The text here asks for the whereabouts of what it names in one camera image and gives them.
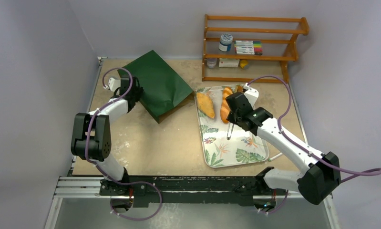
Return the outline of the fake baguette bread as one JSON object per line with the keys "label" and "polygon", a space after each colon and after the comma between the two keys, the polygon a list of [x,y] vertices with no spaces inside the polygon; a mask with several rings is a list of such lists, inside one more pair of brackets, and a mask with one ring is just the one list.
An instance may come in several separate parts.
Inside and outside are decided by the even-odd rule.
{"label": "fake baguette bread", "polygon": [[230,108],[228,106],[226,98],[232,94],[233,94],[233,91],[230,87],[228,86],[224,87],[222,92],[222,103],[220,106],[220,118],[224,124],[228,124],[227,117],[230,113]]}

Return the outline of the metal tongs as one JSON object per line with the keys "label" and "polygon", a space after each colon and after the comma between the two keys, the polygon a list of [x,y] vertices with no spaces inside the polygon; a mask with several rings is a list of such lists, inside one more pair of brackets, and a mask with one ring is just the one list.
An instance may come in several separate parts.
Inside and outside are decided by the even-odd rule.
{"label": "metal tongs", "polygon": [[226,135],[226,139],[227,140],[231,139],[233,130],[234,130],[234,124],[233,123],[229,123],[228,130],[227,130],[227,135]]}

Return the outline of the green paper bag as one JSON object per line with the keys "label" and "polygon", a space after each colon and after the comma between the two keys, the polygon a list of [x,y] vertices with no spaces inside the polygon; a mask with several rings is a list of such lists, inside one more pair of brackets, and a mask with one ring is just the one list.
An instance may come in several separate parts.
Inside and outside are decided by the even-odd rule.
{"label": "green paper bag", "polygon": [[139,86],[144,90],[140,103],[157,123],[161,123],[194,95],[194,90],[154,50],[124,68],[127,71],[118,70],[118,74],[125,78],[130,73],[138,79]]}

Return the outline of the yellow fake bread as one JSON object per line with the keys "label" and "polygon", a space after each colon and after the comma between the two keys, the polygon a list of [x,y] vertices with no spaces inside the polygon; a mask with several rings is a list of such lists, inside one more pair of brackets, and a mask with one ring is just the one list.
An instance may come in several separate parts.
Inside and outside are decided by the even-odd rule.
{"label": "yellow fake bread", "polygon": [[213,106],[213,100],[203,93],[196,93],[198,109],[203,112],[207,117],[214,119],[215,111]]}

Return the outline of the leaf pattern serving tray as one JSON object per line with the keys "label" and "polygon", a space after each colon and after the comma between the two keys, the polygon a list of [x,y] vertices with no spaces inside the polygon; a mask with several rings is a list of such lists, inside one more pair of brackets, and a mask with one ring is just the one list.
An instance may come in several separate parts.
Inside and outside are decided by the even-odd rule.
{"label": "leaf pattern serving tray", "polygon": [[219,111],[224,86],[204,87],[196,93],[212,99],[215,118],[210,118],[197,108],[201,143],[205,162],[213,168],[260,163],[268,160],[269,149],[265,140],[234,126],[231,138],[227,139],[230,124],[222,122]]}

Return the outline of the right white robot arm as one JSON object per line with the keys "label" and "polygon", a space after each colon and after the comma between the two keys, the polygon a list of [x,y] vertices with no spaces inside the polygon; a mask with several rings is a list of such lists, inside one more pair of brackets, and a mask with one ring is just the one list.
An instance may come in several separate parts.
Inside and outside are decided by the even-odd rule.
{"label": "right white robot arm", "polygon": [[228,121],[262,138],[285,155],[298,171],[267,167],[257,175],[256,188],[261,194],[273,189],[299,192],[309,203],[320,204],[336,187],[341,176],[339,158],[324,154],[295,137],[266,109],[254,109],[244,93],[226,98],[230,108]]}

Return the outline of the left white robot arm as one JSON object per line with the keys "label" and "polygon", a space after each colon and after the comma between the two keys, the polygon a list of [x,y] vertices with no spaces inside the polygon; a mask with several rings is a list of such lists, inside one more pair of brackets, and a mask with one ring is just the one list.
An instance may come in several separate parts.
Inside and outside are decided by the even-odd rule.
{"label": "left white robot arm", "polygon": [[132,183],[126,168],[111,154],[111,124],[134,108],[144,90],[135,76],[125,76],[118,82],[120,86],[107,104],[75,116],[71,152],[97,168],[118,195],[125,195]]}

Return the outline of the small yellow object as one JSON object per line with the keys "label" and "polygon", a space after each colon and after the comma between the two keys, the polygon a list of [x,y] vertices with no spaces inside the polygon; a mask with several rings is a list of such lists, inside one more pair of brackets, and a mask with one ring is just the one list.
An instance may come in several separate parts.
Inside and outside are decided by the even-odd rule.
{"label": "small yellow object", "polygon": [[241,69],[247,69],[249,67],[249,62],[247,60],[240,60],[239,67]]}

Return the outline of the white small box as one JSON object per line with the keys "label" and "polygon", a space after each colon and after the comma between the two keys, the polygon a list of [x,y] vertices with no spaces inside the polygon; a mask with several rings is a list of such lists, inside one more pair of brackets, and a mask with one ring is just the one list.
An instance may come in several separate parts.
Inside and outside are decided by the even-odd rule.
{"label": "white small box", "polygon": [[220,58],[218,61],[219,67],[237,68],[239,66],[239,59]]}

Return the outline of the green white marker pen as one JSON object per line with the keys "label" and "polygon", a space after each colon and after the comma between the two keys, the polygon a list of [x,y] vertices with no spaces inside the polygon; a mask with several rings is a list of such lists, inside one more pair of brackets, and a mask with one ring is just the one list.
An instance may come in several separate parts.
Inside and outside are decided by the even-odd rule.
{"label": "green white marker pen", "polygon": [[268,161],[271,162],[271,161],[273,161],[273,160],[279,158],[279,157],[282,156],[282,155],[283,155],[282,153],[278,153],[277,155],[275,155],[275,156],[269,158]]}

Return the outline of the small grey jar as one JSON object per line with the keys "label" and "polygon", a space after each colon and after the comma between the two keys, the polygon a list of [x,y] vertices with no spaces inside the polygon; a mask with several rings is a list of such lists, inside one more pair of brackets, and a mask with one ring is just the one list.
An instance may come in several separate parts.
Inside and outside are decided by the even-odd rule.
{"label": "small grey jar", "polygon": [[206,65],[209,69],[215,68],[216,64],[217,64],[217,58],[206,59]]}

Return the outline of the coloured marker set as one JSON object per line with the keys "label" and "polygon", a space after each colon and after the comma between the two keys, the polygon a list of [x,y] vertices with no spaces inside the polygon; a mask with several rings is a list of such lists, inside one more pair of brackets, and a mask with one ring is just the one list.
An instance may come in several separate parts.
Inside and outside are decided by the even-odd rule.
{"label": "coloured marker set", "polygon": [[242,55],[262,55],[261,41],[235,41],[236,54]]}

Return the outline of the white jar blue lid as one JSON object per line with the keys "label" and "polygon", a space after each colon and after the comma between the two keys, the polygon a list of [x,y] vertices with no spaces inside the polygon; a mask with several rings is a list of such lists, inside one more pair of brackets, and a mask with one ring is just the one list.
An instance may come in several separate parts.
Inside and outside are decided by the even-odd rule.
{"label": "white jar blue lid", "polygon": [[231,50],[232,43],[233,36],[229,33],[224,33],[220,36],[218,48],[222,52],[228,52]]}

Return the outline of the orange wooden shelf rack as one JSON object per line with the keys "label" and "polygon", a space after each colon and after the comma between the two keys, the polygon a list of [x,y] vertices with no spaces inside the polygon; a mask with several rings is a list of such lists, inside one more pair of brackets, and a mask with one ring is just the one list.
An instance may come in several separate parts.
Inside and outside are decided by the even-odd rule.
{"label": "orange wooden shelf rack", "polygon": [[[273,28],[240,28],[240,27],[212,27],[208,25],[209,21],[253,21],[253,22],[270,22],[270,23],[297,23],[295,29],[273,29]],[[266,55],[257,54],[242,54],[231,51],[223,52],[222,54],[212,54],[207,52],[208,42],[221,42],[221,38],[207,37],[208,32],[225,32],[225,33],[270,33],[270,34],[290,34],[288,40],[276,39],[249,39],[252,42],[260,42],[261,44],[276,44],[285,45],[285,50],[282,55]],[[299,59],[297,50],[297,38],[299,35],[307,36],[309,34],[309,24],[305,17],[301,18],[274,18],[274,17],[241,17],[241,16],[214,16],[205,15],[204,18],[204,38],[203,38],[203,54],[202,60],[207,59],[237,59],[250,61],[274,61],[279,62],[283,80],[289,82],[288,63],[296,62]]]}

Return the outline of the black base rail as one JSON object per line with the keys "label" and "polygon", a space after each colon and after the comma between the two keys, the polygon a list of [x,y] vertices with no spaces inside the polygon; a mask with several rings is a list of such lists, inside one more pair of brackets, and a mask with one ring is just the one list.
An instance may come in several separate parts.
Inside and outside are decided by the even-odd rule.
{"label": "black base rail", "polygon": [[273,209],[283,189],[270,189],[259,176],[128,176],[128,185],[102,179],[100,195],[110,196],[135,208],[149,204],[238,204]]}

